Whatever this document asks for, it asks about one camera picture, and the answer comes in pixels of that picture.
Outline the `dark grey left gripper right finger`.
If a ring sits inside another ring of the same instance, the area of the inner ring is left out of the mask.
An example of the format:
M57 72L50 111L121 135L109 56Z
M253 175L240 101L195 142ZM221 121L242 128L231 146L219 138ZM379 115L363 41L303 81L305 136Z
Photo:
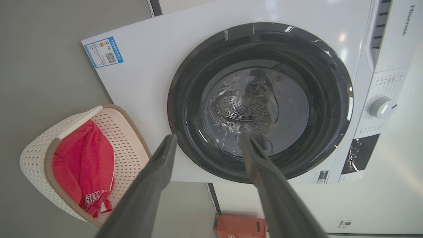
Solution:
M255 139L243 133L239 146L249 181L258 190L270 236L327 238L327 233Z

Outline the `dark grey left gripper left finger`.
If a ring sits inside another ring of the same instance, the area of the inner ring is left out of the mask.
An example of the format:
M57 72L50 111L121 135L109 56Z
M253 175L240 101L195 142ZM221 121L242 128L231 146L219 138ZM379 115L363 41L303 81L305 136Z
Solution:
M152 237L160 196L171 179L177 144L176 135L164 137L97 232L97 238Z

